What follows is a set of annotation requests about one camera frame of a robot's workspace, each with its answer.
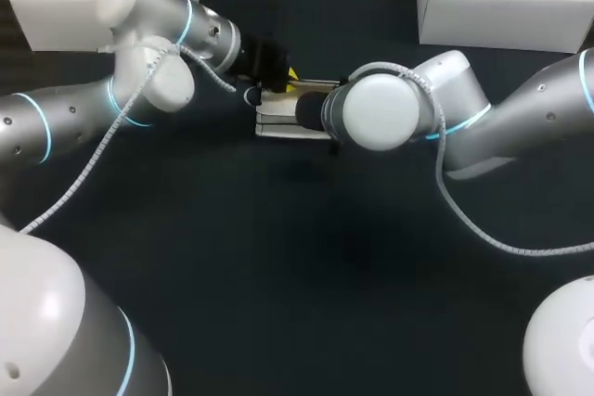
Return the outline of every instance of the blue led ring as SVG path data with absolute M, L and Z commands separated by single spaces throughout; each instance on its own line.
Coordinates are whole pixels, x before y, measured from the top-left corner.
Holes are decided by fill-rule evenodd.
M 110 96 L 110 102 L 111 102 L 112 106 L 116 109 L 118 114 L 122 113 L 122 109 L 120 108 L 120 106 L 118 106 L 118 103 L 116 102 L 115 97 L 113 96 L 113 76 L 111 76 L 111 79 L 108 83 L 108 95 Z M 151 127 L 152 126 L 152 124 L 143 124 L 142 122 L 134 121 L 132 118 L 129 118 L 127 116 L 126 116 L 126 120 L 133 125 L 137 125 L 138 127 Z
M 582 88 L 584 89 L 584 95 L 586 95 L 586 101 L 590 106 L 592 112 L 594 112 L 594 100 L 592 99 L 592 94 L 588 88 L 588 82 L 586 81 L 586 53 L 588 51 L 582 52 L 579 55 L 579 80 L 582 83 Z
M 126 367 L 126 372 L 123 375 L 122 385 L 120 389 L 116 393 L 116 396 L 124 396 L 126 393 L 126 389 L 128 388 L 128 384 L 130 383 L 130 377 L 132 376 L 132 369 L 134 368 L 134 360 L 136 357 L 136 340 L 134 338 L 134 329 L 132 328 L 132 324 L 128 319 L 128 316 L 122 311 L 122 308 L 118 308 L 123 315 L 123 319 L 126 321 L 126 325 L 128 326 L 128 336 L 130 338 L 130 355 L 128 356 L 128 366 Z
M 47 118 L 45 117 L 44 111 L 41 110 L 41 107 L 39 107 L 39 105 L 29 95 L 25 95 L 24 93 L 13 93 L 13 95 L 24 97 L 25 99 L 27 99 L 27 101 L 29 101 L 29 103 L 35 108 L 35 110 L 37 110 L 37 113 L 39 113 L 39 116 L 41 117 L 41 121 L 44 123 L 45 138 L 47 140 L 47 145 L 45 147 L 44 157 L 41 159 L 41 161 L 39 161 L 40 164 L 43 164 L 47 161 L 47 159 L 52 153 L 52 133 L 49 130 L 49 123 L 47 122 Z
M 192 17 L 194 16 L 194 7 L 192 6 L 191 0 L 187 1 L 187 19 L 186 19 L 186 27 L 182 31 L 181 36 L 177 39 L 176 45 L 181 45 L 184 40 L 186 39 L 187 33 L 189 32 L 189 26 L 192 24 Z
M 489 111 L 490 109 L 491 109 L 491 104 L 488 104 L 484 109 L 479 111 L 473 117 L 467 119 L 465 122 L 461 122 L 460 124 L 455 125 L 451 129 L 447 129 L 445 131 L 445 134 L 453 134 L 454 132 L 457 132 L 458 130 L 469 128 L 475 122 L 479 121 L 486 114 L 486 112 Z M 429 135 L 425 136 L 425 139 L 428 139 L 428 140 L 438 139 L 438 138 L 439 138 L 439 134 L 429 134 Z

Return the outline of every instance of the dark table surface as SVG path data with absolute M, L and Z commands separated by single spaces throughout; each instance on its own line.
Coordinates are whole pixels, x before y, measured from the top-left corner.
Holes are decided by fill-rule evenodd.
M 415 0 L 202 0 L 291 51 L 307 78 L 371 60 L 410 67 Z M 500 102 L 564 55 L 464 48 Z M 112 69 L 60 56 L 61 81 Z M 78 194 L 36 235 L 65 249 L 162 352 L 177 395 L 526 396 L 523 334 L 594 254 L 523 259 L 486 246 L 442 201 L 426 144 L 390 156 L 252 136 L 239 97 L 197 74 L 187 110 L 117 137 Z M 516 246 L 594 239 L 594 138 L 543 147 L 449 182 L 472 219 Z M 61 195 L 93 147 L 19 175 L 21 226 Z

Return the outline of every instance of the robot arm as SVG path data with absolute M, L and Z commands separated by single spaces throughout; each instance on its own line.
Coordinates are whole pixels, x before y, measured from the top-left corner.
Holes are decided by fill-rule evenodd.
M 43 163 L 104 134 L 146 77 L 158 50 L 167 45 L 182 45 L 217 73 L 228 72 L 271 91 L 286 88 L 286 51 L 241 35 L 233 22 L 192 0 L 98 0 L 97 16 L 113 34 L 113 76 L 1 97 L 1 170 Z M 186 62 L 179 54 L 168 54 L 123 127 L 150 127 L 193 95 Z
M 368 64 L 328 95 L 301 96 L 297 120 L 346 145 L 374 151 L 438 139 L 438 119 L 428 97 L 391 65 Z M 498 106 L 488 101 L 459 51 L 434 57 L 414 72 L 428 83 L 444 112 L 445 170 L 454 179 L 476 177 L 532 147 L 594 130 L 588 89 L 594 85 L 594 56 L 589 52 L 542 70 Z M 312 113 L 319 119 L 312 119 Z

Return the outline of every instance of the white spiral cable wrap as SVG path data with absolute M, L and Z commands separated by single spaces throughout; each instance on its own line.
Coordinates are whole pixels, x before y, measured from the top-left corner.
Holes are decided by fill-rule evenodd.
M 93 153 L 93 156 L 91 157 L 89 162 L 86 164 L 83 171 L 78 175 L 76 180 L 74 180 L 74 183 L 72 183 L 72 185 L 68 188 L 66 193 L 64 193 L 64 195 L 62 195 L 62 197 L 60 197 L 60 199 L 58 201 L 56 201 L 47 211 L 42 213 L 39 217 L 37 217 L 35 220 L 33 220 L 32 222 L 27 224 L 23 229 L 21 229 L 19 231 L 21 234 L 25 234 L 25 235 L 29 234 L 31 231 L 33 231 L 37 227 L 39 227 L 43 222 L 45 222 L 48 218 L 50 218 L 52 215 L 54 215 L 66 203 L 66 201 L 68 201 L 74 195 L 74 193 L 79 189 L 79 187 L 81 186 L 83 181 L 86 179 L 86 177 L 89 175 L 89 173 L 93 170 L 93 168 L 99 161 L 99 158 L 105 151 L 107 145 L 110 143 L 111 138 L 115 135 L 117 130 L 120 128 L 120 125 L 122 125 L 122 122 L 128 115 L 128 112 L 130 111 L 130 109 L 132 108 L 132 106 L 135 104 L 136 100 L 142 93 L 142 90 L 145 88 L 145 86 L 149 83 L 149 81 L 152 79 L 154 74 L 157 72 L 159 65 L 161 64 L 163 58 L 167 55 L 167 53 L 169 53 L 169 51 L 171 51 L 171 50 L 169 50 L 169 49 L 159 50 L 159 54 L 157 55 L 155 60 L 152 62 L 152 64 L 150 64 L 150 67 L 148 68 L 147 76 L 142 81 L 142 83 L 140 83 L 140 85 L 136 88 L 136 90 L 134 91 L 132 96 L 130 96 L 130 99 L 126 103 L 125 107 L 122 109 L 122 112 L 118 115 L 118 117 L 115 119 L 115 121 L 113 122 L 111 127 L 105 133 L 105 136 L 103 136 L 103 139 L 97 146 L 97 149 Z
M 237 89 L 233 85 L 223 81 L 223 79 L 221 79 L 221 77 L 218 74 L 216 74 L 213 68 L 206 61 L 204 61 L 200 56 L 198 56 L 188 47 L 180 45 L 179 50 L 181 53 L 189 56 L 193 61 L 200 65 L 206 71 L 206 73 L 213 79 L 213 81 L 215 81 L 223 90 L 227 91 L 228 93 L 235 93 L 237 91 Z
M 567 248 L 556 248 L 556 249 L 521 249 L 515 248 L 513 246 L 507 245 L 502 243 L 498 240 L 495 240 L 490 235 L 488 235 L 483 229 L 477 226 L 472 220 L 464 213 L 464 211 L 456 204 L 456 201 L 452 198 L 452 196 L 447 191 L 446 185 L 444 184 L 444 155 L 446 153 L 446 117 L 444 115 L 444 111 L 442 110 L 439 103 L 435 100 L 432 94 L 431 87 L 427 84 L 427 82 L 422 79 L 415 71 L 403 67 L 398 64 L 393 64 L 391 62 L 372 62 L 370 64 L 364 65 L 360 67 L 356 71 L 349 76 L 349 81 L 354 81 L 362 74 L 371 71 L 371 70 L 389 70 L 394 71 L 398 74 L 403 75 L 404 77 L 410 79 L 419 88 L 427 95 L 429 98 L 433 110 L 435 111 L 438 117 L 438 132 L 439 132 L 439 145 L 437 147 L 437 159 L 435 162 L 435 180 L 437 182 L 437 186 L 444 197 L 445 201 L 449 205 L 449 207 L 454 211 L 454 213 L 459 217 L 459 219 L 464 222 L 477 236 L 482 238 L 485 242 L 490 244 L 491 246 L 504 250 L 510 254 L 521 255 L 524 257 L 553 257 L 559 255 L 569 255 L 569 254 L 579 254 L 583 252 L 588 252 L 594 250 L 594 242 L 585 243 L 583 245 L 576 245 L 570 246 Z

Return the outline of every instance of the yellow object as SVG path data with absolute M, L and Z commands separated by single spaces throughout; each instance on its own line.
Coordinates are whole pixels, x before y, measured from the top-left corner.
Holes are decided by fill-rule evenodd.
M 297 73 L 295 72 L 293 67 L 289 67 L 289 77 L 294 79 L 295 81 L 299 81 L 299 76 L 297 76 Z M 295 90 L 295 87 L 293 87 L 292 85 L 287 85 L 287 93 L 292 92 L 293 90 Z

